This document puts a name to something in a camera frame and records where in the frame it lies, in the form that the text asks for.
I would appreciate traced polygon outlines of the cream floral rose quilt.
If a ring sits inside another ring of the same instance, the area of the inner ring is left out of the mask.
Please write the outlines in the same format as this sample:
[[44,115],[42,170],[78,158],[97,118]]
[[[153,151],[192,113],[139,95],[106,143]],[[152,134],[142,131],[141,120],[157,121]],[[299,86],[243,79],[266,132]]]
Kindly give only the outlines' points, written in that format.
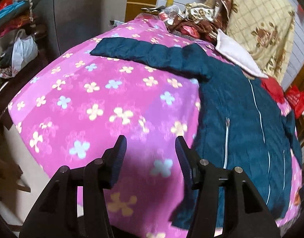
[[293,48],[295,11],[288,0],[207,0],[220,5],[222,31],[252,56],[263,73],[282,82]]

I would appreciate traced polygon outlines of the grey refrigerator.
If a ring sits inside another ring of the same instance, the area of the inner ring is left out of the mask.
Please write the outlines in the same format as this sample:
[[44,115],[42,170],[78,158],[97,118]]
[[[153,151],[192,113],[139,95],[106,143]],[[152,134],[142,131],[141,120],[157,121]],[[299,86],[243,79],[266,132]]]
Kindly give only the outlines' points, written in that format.
[[51,59],[101,32],[101,0],[38,0],[34,13],[46,26]]

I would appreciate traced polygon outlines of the red packaged item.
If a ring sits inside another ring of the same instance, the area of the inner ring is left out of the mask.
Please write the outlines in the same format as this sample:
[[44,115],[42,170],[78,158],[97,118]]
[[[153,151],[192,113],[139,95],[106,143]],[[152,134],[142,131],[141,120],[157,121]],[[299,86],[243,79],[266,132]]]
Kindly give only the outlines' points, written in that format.
[[192,26],[183,25],[180,27],[180,32],[183,35],[190,36],[195,39],[200,39],[199,32]]

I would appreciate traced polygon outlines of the brown floral crumpled bedding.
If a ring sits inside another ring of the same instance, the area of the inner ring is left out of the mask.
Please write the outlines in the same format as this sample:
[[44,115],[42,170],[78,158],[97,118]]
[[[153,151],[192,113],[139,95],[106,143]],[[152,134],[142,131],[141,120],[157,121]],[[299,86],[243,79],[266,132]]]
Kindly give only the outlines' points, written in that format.
[[180,32],[180,27],[194,27],[200,34],[201,40],[216,42],[218,29],[226,30],[233,0],[206,0],[205,3],[187,3],[183,12],[178,13],[173,24],[169,25],[170,32]]

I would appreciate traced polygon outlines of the pink floral bed quilt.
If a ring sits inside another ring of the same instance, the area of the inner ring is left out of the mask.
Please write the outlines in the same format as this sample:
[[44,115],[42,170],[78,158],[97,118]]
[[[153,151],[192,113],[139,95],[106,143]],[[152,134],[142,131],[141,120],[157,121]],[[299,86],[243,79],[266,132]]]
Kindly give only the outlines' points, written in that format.
[[[210,57],[236,65],[216,45],[174,36],[160,20],[135,19],[69,49],[40,71],[10,103],[12,121],[48,175],[61,165],[88,164],[124,135],[128,146],[120,177],[105,193],[111,224],[139,237],[185,237],[197,193],[185,190],[175,139],[182,136],[193,146],[199,83],[141,63],[92,55],[104,38],[180,48],[198,44]],[[289,209],[283,218],[274,218],[278,226],[299,214],[301,163],[292,159]]]

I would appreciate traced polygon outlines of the white plastic bag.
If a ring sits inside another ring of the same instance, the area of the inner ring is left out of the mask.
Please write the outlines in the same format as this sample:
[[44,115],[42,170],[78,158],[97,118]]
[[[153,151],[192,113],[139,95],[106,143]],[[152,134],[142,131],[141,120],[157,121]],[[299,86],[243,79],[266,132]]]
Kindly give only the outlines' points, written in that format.
[[38,47],[32,35],[26,35],[24,29],[20,29],[15,37],[12,51],[12,76],[15,76],[29,62],[38,55]]

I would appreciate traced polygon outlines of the red shopping bag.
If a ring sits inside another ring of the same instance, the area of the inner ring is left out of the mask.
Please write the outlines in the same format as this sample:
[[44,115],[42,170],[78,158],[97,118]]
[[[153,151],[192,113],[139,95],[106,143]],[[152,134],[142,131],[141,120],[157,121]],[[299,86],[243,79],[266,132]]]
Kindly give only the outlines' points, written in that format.
[[296,85],[293,85],[287,90],[285,97],[294,111],[295,118],[298,119],[304,112],[304,91],[300,91]]

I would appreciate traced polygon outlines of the white pillow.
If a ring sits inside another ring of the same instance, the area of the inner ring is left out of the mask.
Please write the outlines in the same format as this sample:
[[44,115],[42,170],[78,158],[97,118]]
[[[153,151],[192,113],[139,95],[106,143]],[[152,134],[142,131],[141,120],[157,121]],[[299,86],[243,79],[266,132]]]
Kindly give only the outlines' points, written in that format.
[[267,79],[268,75],[263,73],[252,56],[233,38],[218,29],[215,49],[232,63],[241,67],[253,77]]

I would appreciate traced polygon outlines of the dark blue puffer jacket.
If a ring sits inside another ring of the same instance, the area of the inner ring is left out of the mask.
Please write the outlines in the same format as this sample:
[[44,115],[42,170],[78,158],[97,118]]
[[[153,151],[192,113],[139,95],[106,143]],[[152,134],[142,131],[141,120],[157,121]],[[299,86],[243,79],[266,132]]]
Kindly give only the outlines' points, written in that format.
[[240,166],[275,219],[289,209],[292,159],[302,161],[294,113],[282,115],[258,79],[210,57],[198,45],[166,47],[130,38],[104,38],[92,55],[133,61],[197,79],[200,113],[193,148],[219,168]]

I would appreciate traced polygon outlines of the red ruffled cushion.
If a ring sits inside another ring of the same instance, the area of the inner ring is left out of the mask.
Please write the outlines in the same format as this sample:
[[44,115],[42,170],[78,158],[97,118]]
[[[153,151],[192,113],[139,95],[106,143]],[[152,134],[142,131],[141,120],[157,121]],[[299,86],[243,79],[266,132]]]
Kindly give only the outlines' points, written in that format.
[[267,79],[261,79],[261,86],[268,92],[272,99],[283,104],[285,102],[284,92],[276,79],[269,76]]

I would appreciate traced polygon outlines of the wooden chair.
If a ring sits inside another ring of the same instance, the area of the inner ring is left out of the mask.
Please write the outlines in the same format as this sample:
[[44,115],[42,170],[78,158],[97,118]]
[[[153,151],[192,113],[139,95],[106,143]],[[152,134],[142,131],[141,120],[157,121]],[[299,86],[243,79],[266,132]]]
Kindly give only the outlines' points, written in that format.
[[304,147],[304,115],[297,119],[297,134],[301,147]]

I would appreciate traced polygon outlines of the cluttered clothes shelf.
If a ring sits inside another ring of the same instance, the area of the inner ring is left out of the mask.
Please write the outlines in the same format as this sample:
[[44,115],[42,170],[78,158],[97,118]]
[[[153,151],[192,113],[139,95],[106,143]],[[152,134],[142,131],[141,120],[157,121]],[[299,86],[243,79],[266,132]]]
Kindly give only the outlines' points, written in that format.
[[6,79],[16,76],[12,76],[11,60],[17,32],[24,29],[26,35],[33,36],[36,44],[47,35],[46,26],[37,24],[33,13],[39,1],[2,0],[0,2],[0,85]]

